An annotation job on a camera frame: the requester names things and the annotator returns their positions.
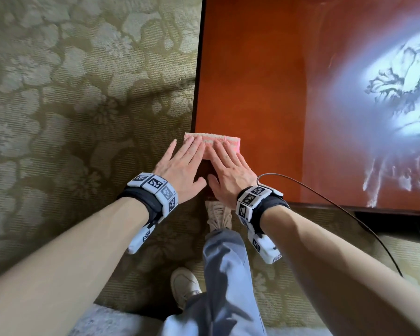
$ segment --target carpet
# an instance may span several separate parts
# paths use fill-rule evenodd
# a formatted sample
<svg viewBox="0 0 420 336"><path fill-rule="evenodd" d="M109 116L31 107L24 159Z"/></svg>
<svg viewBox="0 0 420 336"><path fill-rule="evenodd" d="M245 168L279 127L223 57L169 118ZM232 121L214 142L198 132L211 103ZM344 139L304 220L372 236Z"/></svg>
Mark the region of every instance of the carpet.
<svg viewBox="0 0 420 336"><path fill-rule="evenodd" d="M111 203L190 131L202 0L0 0L0 274ZM299 209L386 265L380 246L335 210ZM234 221L234 229L246 232ZM178 266L202 287L203 197L181 205L135 255L123 255L96 300L163 319ZM420 286L420 245L386 238ZM268 327L322 321L282 261L248 245Z"/></svg>

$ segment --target foot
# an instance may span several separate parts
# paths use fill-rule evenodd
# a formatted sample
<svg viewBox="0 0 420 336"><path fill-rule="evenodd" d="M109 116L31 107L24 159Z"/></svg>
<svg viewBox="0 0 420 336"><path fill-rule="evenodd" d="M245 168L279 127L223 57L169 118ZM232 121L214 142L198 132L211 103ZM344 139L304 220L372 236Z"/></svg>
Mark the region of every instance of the foot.
<svg viewBox="0 0 420 336"><path fill-rule="evenodd" d="M232 228L232 211L221 202L206 201L207 213L209 220L207 224L210 225L210 232L222 229Z"/></svg>
<svg viewBox="0 0 420 336"><path fill-rule="evenodd" d="M197 278L184 267L179 267L171 274L171 291L177 306L184 310L190 297L202 293Z"/></svg>

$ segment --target finger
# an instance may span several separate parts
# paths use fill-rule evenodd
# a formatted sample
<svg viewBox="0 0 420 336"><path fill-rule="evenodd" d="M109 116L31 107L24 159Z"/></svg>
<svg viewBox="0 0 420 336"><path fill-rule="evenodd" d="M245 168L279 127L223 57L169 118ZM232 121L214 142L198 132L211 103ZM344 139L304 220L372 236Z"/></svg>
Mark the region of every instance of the finger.
<svg viewBox="0 0 420 336"><path fill-rule="evenodd" d="M244 159L244 157L241 155L241 153L237 152L236 156L238 157L238 159L241 162L241 165L243 165L246 169L250 170L249 165L246 163L246 160Z"/></svg>
<svg viewBox="0 0 420 336"><path fill-rule="evenodd" d="M212 174L209 174L207 179L209 181L209 186L213 191L214 196L218 199L218 195L221 192L221 184L219 183L218 178L216 178Z"/></svg>
<svg viewBox="0 0 420 336"><path fill-rule="evenodd" d="M217 174L220 174L226 167L224 166L221 159L219 159L216 151L210 144L207 144L206 148L207 148L207 151L209 152L210 162L213 165L213 168L216 170Z"/></svg>
<svg viewBox="0 0 420 336"><path fill-rule="evenodd" d="M196 196L207 185L207 181L203 177L199 177L193 185L191 185L193 197Z"/></svg>
<svg viewBox="0 0 420 336"><path fill-rule="evenodd" d="M233 150L232 146L230 145L230 143L228 141L225 141L223 144L224 149L226 150L227 154L230 157L230 160L236 165L236 166L241 166L241 162L238 159L238 157L236 156L236 152Z"/></svg>
<svg viewBox="0 0 420 336"><path fill-rule="evenodd" d="M189 136L187 140L184 141L184 144L181 148L179 148L179 151L176 153L176 155L173 157L174 160L180 159L184 156L185 152L187 152L188 148L193 143L194 137Z"/></svg>
<svg viewBox="0 0 420 336"><path fill-rule="evenodd" d="M162 159L160 159L160 162L159 162L159 163L161 163L161 162L166 162L166 161L168 161L168 160L170 160L170 159L171 159L171 157L173 156L174 148L176 147L176 145L177 145L177 139L174 139L174 140L171 142L171 144L170 144L170 146L168 147L168 149L167 149L167 151L165 152L165 154L163 155Z"/></svg>
<svg viewBox="0 0 420 336"><path fill-rule="evenodd" d="M197 136L191 146L188 148L187 152L185 152L184 156L180 159L184 161L186 164L190 162L191 159L193 159L194 155L196 154L197 149L199 148L199 145L201 145L202 137Z"/></svg>
<svg viewBox="0 0 420 336"><path fill-rule="evenodd" d="M193 156L193 158L190 161L190 166L193 171L196 171L199 167L199 164L202 161L202 157L204 156L204 152L206 150L206 145L204 142L201 142L199 147L197 148L196 154Z"/></svg>
<svg viewBox="0 0 420 336"><path fill-rule="evenodd" d="M231 168L235 166L235 164L232 162L229 155L227 154L227 151L224 148L223 144L221 144L218 140L214 141L213 148L216 151L219 159L221 159L221 161L223 162L225 167Z"/></svg>

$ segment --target jeans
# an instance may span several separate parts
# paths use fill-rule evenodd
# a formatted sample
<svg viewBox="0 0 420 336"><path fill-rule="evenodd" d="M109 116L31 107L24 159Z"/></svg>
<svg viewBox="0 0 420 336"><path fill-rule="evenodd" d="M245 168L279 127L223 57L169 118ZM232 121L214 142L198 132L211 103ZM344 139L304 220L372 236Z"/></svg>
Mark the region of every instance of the jeans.
<svg viewBox="0 0 420 336"><path fill-rule="evenodd" d="M207 292L191 297L182 314L169 316L158 336L266 335L240 234L209 233L203 258Z"/></svg>

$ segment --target black cable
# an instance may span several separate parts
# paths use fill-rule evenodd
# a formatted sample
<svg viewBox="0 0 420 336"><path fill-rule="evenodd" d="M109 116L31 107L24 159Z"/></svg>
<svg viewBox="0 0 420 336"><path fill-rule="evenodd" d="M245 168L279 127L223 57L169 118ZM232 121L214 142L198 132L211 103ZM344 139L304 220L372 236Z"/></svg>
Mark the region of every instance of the black cable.
<svg viewBox="0 0 420 336"><path fill-rule="evenodd" d="M327 197L322 196L319 192L313 190L311 187L306 186L305 184L301 183L298 180L295 180L294 178L288 177L287 175L282 175L280 173L263 173L262 175L258 176L257 178L257 185L260 186L266 186L262 183L260 183L260 178L263 177L264 175L279 175L281 177L287 178L289 180L295 181L296 183L302 185L303 187L307 188L308 190L314 192L315 194L317 194L318 196L324 198L326 201L330 202L331 204L333 204L334 206L336 206L337 208L340 208L342 211L344 211L346 214L348 214L350 217L352 217L354 220L356 220L361 226L363 226L364 228L366 228L371 234L373 234L375 236L375 238L378 240L378 242L382 245L382 247L386 250L387 254L389 255L389 257L392 259L392 262L394 262L395 267L397 268L398 273L400 274L401 277L403 277L403 274L400 271L400 268L398 267L397 262L395 261L395 259L392 257L391 252L386 248L386 246L384 245L384 243L381 241L381 239L376 235L375 232L372 231L371 228L369 228L367 225L365 225L362 221L360 221L358 218L356 218L354 215L352 215L350 212L348 212L347 210L341 208L338 204L333 203L330 199L328 199Z"/></svg>

